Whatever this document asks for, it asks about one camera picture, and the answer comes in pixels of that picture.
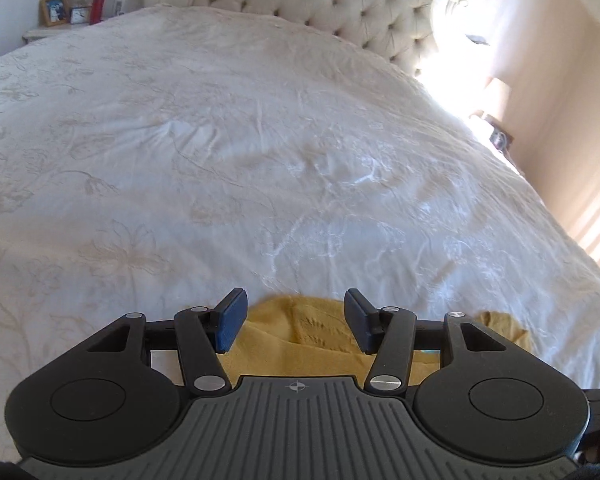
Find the mustard yellow knit sweater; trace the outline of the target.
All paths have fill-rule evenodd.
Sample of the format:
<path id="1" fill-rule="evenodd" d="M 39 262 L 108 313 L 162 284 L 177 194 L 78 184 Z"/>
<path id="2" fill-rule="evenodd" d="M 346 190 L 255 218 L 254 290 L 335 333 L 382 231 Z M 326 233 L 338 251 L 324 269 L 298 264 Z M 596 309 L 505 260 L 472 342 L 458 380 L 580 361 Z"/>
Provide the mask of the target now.
<path id="1" fill-rule="evenodd" d="M 250 376 L 353 376 L 359 385 L 374 358 L 352 336 L 338 300 L 281 296 L 249 310 L 232 348 L 220 356 L 230 382 Z"/>

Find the white left nightstand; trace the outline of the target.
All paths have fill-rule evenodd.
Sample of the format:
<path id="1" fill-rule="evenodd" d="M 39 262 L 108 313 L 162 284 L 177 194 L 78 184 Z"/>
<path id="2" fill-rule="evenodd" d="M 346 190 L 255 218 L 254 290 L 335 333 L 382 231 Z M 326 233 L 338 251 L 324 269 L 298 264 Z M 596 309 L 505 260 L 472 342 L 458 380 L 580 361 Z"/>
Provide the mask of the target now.
<path id="1" fill-rule="evenodd" d="M 25 44 L 32 44 L 32 42 L 35 42 L 38 40 L 55 38 L 55 37 L 64 36 L 67 34 L 84 34 L 84 32 L 86 32 L 89 29 L 91 29 L 91 26 L 84 25 L 84 24 L 79 24 L 79 25 L 65 24 L 65 25 L 59 25 L 59 26 L 54 26 L 54 27 L 41 26 L 41 27 L 35 27 L 35 28 L 27 30 L 22 35 L 22 40 Z"/>

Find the wooden photo frame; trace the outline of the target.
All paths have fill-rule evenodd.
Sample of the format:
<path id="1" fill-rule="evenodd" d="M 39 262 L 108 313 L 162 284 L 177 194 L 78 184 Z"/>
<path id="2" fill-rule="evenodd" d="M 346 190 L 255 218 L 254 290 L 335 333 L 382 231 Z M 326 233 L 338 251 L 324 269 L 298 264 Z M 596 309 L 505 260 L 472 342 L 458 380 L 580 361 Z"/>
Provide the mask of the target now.
<path id="1" fill-rule="evenodd" d="M 46 27 L 55 27 L 69 23 L 66 0 L 40 0 L 43 23 Z"/>

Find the white floral bedspread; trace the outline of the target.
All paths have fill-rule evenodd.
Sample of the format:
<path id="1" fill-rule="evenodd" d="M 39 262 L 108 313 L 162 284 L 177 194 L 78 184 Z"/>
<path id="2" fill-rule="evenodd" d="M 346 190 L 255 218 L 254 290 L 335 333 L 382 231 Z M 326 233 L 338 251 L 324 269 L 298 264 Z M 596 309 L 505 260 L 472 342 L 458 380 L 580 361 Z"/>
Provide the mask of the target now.
<path id="1" fill-rule="evenodd" d="M 509 313 L 600 388 L 600 267 L 383 58 L 173 6 L 0 57 L 0 460 L 21 379 L 126 312 L 234 287 Z"/>

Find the small alarm clock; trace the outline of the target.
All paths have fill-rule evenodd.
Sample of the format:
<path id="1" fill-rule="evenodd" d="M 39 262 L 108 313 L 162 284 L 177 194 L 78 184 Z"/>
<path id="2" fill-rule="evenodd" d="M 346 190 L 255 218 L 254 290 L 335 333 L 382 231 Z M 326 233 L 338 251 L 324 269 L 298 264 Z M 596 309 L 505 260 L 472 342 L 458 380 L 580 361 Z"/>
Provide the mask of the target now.
<path id="1" fill-rule="evenodd" d="M 86 25 L 91 19 L 91 8 L 89 6 L 74 6 L 70 11 L 71 25 Z"/>

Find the white wall socket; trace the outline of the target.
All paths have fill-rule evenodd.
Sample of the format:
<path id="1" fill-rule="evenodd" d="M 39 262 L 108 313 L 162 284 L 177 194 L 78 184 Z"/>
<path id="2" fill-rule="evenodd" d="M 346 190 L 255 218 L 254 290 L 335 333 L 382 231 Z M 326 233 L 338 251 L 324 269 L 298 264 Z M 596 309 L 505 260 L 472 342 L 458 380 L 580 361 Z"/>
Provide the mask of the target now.
<path id="1" fill-rule="evenodd" d="M 114 16 L 125 14 L 125 0 L 116 0 L 114 3 Z"/>

